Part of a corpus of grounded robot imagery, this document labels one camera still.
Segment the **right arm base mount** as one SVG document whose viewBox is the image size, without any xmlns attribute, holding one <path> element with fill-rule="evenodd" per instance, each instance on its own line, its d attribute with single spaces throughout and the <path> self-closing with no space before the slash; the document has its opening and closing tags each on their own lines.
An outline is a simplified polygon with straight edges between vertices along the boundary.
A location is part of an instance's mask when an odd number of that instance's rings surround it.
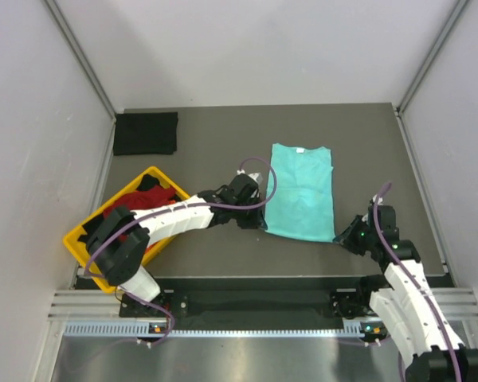
<svg viewBox="0 0 478 382">
<path fill-rule="evenodd" d="M 335 316 L 344 319 L 373 317 L 370 307 L 371 295 L 379 289 L 389 287 L 384 275 L 363 276 L 352 291 L 333 290 L 330 293 L 331 310 Z"/>
</svg>

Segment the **teal t shirt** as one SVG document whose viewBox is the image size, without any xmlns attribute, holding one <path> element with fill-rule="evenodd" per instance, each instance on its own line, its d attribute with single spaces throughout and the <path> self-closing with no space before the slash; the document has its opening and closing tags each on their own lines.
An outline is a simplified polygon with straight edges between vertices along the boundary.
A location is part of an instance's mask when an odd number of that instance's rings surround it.
<svg viewBox="0 0 478 382">
<path fill-rule="evenodd" d="M 335 238 L 331 151 L 272 145 L 265 206 L 267 233 L 284 238 L 330 243 Z"/>
</svg>

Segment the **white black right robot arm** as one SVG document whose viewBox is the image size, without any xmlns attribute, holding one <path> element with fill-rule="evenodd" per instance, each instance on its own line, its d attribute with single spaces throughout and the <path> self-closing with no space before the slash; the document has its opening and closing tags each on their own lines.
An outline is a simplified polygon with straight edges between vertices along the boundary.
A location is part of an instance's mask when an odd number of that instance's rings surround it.
<svg viewBox="0 0 478 382">
<path fill-rule="evenodd" d="M 399 235 L 395 209 L 374 197 L 335 243 L 370 255 L 380 274 L 362 277 L 354 292 L 331 294 L 343 319 L 376 315 L 397 346 L 406 381 L 478 381 L 478 349 L 469 348 L 449 324 L 427 282 L 419 253 Z"/>
</svg>

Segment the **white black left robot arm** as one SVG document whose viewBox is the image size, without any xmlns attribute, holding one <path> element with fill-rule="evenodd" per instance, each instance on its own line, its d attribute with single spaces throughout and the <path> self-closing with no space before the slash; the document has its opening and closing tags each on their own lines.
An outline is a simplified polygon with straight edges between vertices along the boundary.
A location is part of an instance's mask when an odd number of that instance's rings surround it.
<svg viewBox="0 0 478 382">
<path fill-rule="evenodd" d="M 133 295 L 147 315 L 164 308 L 162 289 L 141 264 L 147 249 L 184 232 L 212 228 L 231 220 L 241 229 L 266 228 L 262 212 L 260 173 L 237 172 L 216 190 L 202 191 L 185 201 L 156 209 L 119 206 L 87 239 L 88 261 L 109 286 Z"/>
</svg>

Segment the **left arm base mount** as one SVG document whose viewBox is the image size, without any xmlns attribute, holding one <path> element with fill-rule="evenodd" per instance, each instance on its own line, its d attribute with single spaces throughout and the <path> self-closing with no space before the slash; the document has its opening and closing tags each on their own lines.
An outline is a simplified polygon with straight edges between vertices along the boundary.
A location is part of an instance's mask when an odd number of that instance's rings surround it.
<svg viewBox="0 0 478 382">
<path fill-rule="evenodd" d="M 119 303 L 119 316 L 121 318 L 167 318 L 168 315 L 163 313 L 160 309 L 154 308 L 151 305 L 160 306 L 164 310 L 170 309 L 170 299 L 161 294 L 160 297 L 155 298 L 149 305 L 139 302 L 137 299 L 127 295 L 117 286 L 112 286 L 108 293 L 114 296 L 114 299 Z"/>
</svg>

